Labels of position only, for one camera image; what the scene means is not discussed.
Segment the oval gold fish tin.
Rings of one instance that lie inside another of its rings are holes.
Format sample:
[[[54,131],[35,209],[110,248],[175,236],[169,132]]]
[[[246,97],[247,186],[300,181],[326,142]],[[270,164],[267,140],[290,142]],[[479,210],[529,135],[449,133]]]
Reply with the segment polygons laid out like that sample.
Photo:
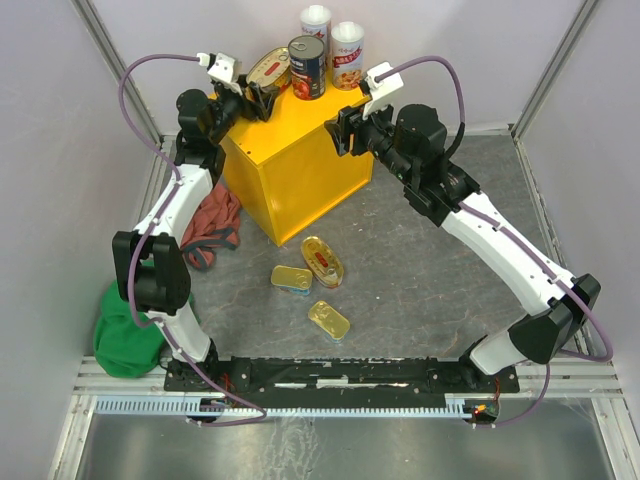
[[[288,48],[278,47],[265,54],[249,71],[246,81],[262,89],[277,87],[278,93],[283,93],[291,84]]]

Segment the round dark can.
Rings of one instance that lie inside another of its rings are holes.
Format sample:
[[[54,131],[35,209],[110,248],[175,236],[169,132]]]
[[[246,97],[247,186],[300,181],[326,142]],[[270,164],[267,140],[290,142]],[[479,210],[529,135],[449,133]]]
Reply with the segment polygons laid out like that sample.
[[[311,35],[300,35],[288,45],[294,95],[316,100],[325,93],[325,51],[323,42]]]

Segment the white porridge can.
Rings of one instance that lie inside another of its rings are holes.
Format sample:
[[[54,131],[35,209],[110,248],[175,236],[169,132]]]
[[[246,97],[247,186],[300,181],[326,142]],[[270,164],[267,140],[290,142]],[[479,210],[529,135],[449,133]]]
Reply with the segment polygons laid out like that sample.
[[[352,21],[331,30],[332,83],[339,90],[358,87],[363,70],[364,29]]]
[[[299,19],[304,34],[317,37],[325,45],[328,45],[332,19],[329,8],[322,5],[310,5],[301,11]]]

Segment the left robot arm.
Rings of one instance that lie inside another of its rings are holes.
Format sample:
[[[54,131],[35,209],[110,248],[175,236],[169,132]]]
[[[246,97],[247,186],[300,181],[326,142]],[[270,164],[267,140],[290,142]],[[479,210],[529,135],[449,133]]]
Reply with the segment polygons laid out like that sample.
[[[197,208],[213,190],[224,168],[222,140],[239,119],[268,121],[280,89],[246,79],[233,91],[217,82],[215,95],[198,89],[176,100],[180,130],[173,173],[149,214],[131,231],[112,240],[116,282],[134,321],[140,316],[162,333],[179,362],[190,362],[187,379],[209,390],[221,378],[220,364],[210,359],[215,346],[204,333],[190,306],[191,278],[180,244]]]

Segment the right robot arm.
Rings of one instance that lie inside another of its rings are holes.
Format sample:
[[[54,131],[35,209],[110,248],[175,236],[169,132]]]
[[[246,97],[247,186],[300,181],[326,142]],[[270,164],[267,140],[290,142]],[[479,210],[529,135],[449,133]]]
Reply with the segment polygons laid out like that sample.
[[[548,363],[593,317],[601,291],[590,274],[576,276],[541,253],[501,215],[480,185],[451,158],[451,145],[435,109],[410,104],[371,115],[345,107],[324,127],[339,155],[370,153],[403,185],[420,215],[469,247],[509,287],[525,316],[476,342],[458,368],[467,389],[481,391],[506,367]]]

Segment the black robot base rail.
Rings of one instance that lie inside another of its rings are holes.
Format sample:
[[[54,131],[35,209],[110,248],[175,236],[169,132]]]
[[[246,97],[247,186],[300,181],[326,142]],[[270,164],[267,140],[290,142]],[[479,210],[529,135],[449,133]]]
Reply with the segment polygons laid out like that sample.
[[[443,407],[447,394],[517,393],[516,369],[485,375],[467,354],[425,358],[247,358],[199,366],[219,386],[263,408]]]

